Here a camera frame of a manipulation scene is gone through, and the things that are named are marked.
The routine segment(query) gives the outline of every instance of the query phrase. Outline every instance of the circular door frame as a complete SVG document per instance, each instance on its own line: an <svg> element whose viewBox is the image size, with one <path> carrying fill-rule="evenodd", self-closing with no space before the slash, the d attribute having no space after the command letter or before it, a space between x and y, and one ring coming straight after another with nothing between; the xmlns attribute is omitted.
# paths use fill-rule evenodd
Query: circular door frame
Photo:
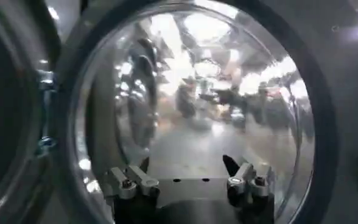
<svg viewBox="0 0 358 224"><path fill-rule="evenodd" d="M56 122L53 135L58 140L58 150L52 163L56 171L61 199L72 218L80 223L107 223L92 202L85 187L80 185L80 168L76 166L74 124L75 108L82 87L78 71L90 56L90 52L124 20L147 4L158 1L116 1L91 5L73 30L57 66L60 92L55 103ZM251 15L262 24L286 49L297 65L306 84L312 104L315 123L315 159L310 189L301 211L295 217L297 223L320 223L331 199L338 159L338 139L334 107L328 86L315 57L296 32L282 17L259 1L225 1Z"/></svg>
<svg viewBox="0 0 358 224"><path fill-rule="evenodd" d="M36 222L52 191L47 182L47 161L35 156L42 126L38 71L50 71L60 51L51 24L42 4L28 7L16 1L0 1L0 39L18 70L26 98L23 106L27 108L16 155L0 182L0 223Z"/></svg>

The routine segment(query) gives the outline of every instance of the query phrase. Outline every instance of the metal bracket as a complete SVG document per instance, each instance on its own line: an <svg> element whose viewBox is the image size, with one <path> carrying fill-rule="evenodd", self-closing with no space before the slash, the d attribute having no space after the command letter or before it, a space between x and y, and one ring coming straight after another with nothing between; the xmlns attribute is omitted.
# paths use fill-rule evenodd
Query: metal bracket
<svg viewBox="0 0 358 224"><path fill-rule="evenodd" d="M266 197L270 194L270 179L272 170L270 166L262 166L256 170L256 177L251 180L251 193L255 196Z"/></svg>
<svg viewBox="0 0 358 224"><path fill-rule="evenodd" d="M118 168L112 168L107 173L107 181L113 189L114 195L118 194L121 199L131 199L136 196L137 185L129 180Z"/></svg>
<svg viewBox="0 0 358 224"><path fill-rule="evenodd" d="M159 181L148 176L138 166L129 166L126 174L140 186L143 195L156 197L159 194Z"/></svg>
<svg viewBox="0 0 358 224"><path fill-rule="evenodd" d="M227 187L235 188L237 194L243 194L245 191L245 185L248 180L253 178L254 169L253 165L249 163L243 163L235 176L229 177Z"/></svg>

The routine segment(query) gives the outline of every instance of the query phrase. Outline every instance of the metal rim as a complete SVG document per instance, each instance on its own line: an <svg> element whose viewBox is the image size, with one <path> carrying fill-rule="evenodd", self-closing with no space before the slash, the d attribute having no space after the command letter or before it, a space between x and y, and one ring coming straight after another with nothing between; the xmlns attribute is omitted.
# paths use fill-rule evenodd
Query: metal rim
<svg viewBox="0 0 358 224"><path fill-rule="evenodd" d="M37 149L41 128L40 92L37 84L37 69L47 69L40 66L40 60L51 63L48 54L43 50L39 36L26 41L24 36L37 32L37 27L26 14L27 8L23 4L0 2L0 40L5 45L12 63L18 71L17 79L22 87L23 104L26 112L21 122L24 124L15 145L16 155L7 169L6 175L0 182L0 223L7 223L10 219L21 220L28 215L33 201L41 194L44 163L32 158ZM19 20L12 19L15 15L24 15Z"/></svg>
<svg viewBox="0 0 358 224"><path fill-rule="evenodd" d="M84 62L89 57L88 53L95 48L95 46L100 43L101 38L105 37L109 32L112 31L112 28L116 27L120 21L122 21L122 18L128 18L127 15L131 15L132 12L137 12L139 9L141 9L143 6L145 6L148 2L145 2L144 4L140 5L128 5L126 3L118 4L116 7L114 7L111 10L111 13L105 17L102 21L100 21L94 28L86 26L86 21L88 21L88 15L86 15L82 20L81 30L82 33L86 34L89 31L93 31L94 35L87 36L85 39L78 38L76 43L84 43L83 47L80 49L71 49L74 54L77 53L77 56L75 57L74 54L68 53L68 56L64 56L64 58L67 58L68 60L71 59L72 63L68 63L68 65L60 65L59 71L61 74L65 75L69 73L69 71L79 71L81 70ZM307 215L307 211L310 210L308 208L313 208L313 198L316 197L318 194L322 194L320 192L324 192L324 184L327 189L327 191L330 191L332 189L333 185L333 179L328 178L333 177L331 175L335 172L335 167L337 164L336 156L334 157L333 161L324 161L324 159L327 156L324 156L323 152L321 152L320 149L326 148L332 148L332 153L334 155L337 154L337 148L336 148L336 135L335 135L335 125L334 120L332 118L332 105L331 100L329 98L329 93L326 90L326 84L323 80L323 77L321 75L321 72L315 63L312 56L308 53L308 51L301 47L299 49L296 49L295 46L304 46L304 44L300 41L300 39L295 35L295 33L292 31L292 29L289 27L289 25L278 15L275 14L275 12L268 8L267 6L259 3L259 2L251 2L251 3L244 3L244 2L229 2L232 6L235 6L247 13L249 13L254 19L259 21L274 37L278 39L278 41L285 47L285 49L289 52L291 57L295 60L296 64L298 65L300 69L301 76L303 77L306 85L307 85L307 91L309 93L309 97L312 102L312 109L314 114L314 122L315 122L315 131L316 131L316 156L315 156L315 164L314 164L314 174L312 177L311 182L311 188L309 192L307 193L307 200L304 204L303 209L299 213L299 215L296 217L295 221L300 220L301 217L305 217ZM95 9L93 10L99 10L99 5L95 5ZM124 11L123 7L130 7L127 11ZM63 100L58 101L58 109L61 110L60 114L65 114L65 116L61 117L61 119L58 120L58 125L60 125L58 128L61 127L61 129L66 131L60 131L56 133L56 136L58 136L60 140L60 147L67 148L69 151L64 154L57 153L54 158L60 159L61 164L64 166L64 168L67 171L70 171L73 174L77 174L77 176L80 176L81 173L78 171L78 168L75 166L77 164L78 159L76 158L76 155L74 154L75 150L75 143L72 143L73 140L73 129L72 124L68 124L68 121L74 121L75 120L75 114L76 110L75 107L77 105L77 95L82 83L82 78L78 77L76 74L72 75L72 77L65 77L64 86L67 86L67 89L64 89L65 93L63 96ZM315 86L321 86L321 90L318 90ZM324 123L321 123L323 121L324 117L326 120L331 121L331 125L328 125L327 127L324 127ZM325 139L324 136L332 136L331 138ZM83 196L82 198L79 198L77 201L80 203L86 203L87 201L91 201L90 196L86 192L86 190L79 185L80 180L78 180L76 175L60 175L62 177L61 180L66 180L72 187L77 188L78 191L76 194L72 194L73 199L78 198L79 196ZM324 200L323 204L326 206L329 197L322 197ZM75 206L75 203L71 203L69 200L66 201L67 205ZM98 221L100 218L98 218L98 213L95 208L92 208L91 206L88 206L89 209L86 206L79 205L78 208L70 208L70 210L73 212L80 211L89 211L89 220ZM324 209L314 209L312 212L319 212L317 216L313 217L313 219L320 219L322 216L322 212Z"/></svg>

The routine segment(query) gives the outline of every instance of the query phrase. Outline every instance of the screw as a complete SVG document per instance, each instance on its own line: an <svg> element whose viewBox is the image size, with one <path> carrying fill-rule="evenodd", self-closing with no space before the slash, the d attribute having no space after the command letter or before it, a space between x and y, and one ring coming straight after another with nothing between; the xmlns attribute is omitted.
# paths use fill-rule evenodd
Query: screw
<svg viewBox="0 0 358 224"><path fill-rule="evenodd" d="M254 179L254 183L258 186L265 186L265 178L264 177L256 177Z"/></svg>
<svg viewBox="0 0 358 224"><path fill-rule="evenodd" d="M122 187L123 188L130 188L132 186L133 182L131 180L124 180L122 182Z"/></svg>
<svg viewBox="0 0 358 224"><path fill-rule="evenodd" d="M38 150L35 152L37 156L47 155L55 146L56 141L51 137L43 137L38 142Z"/></svg>

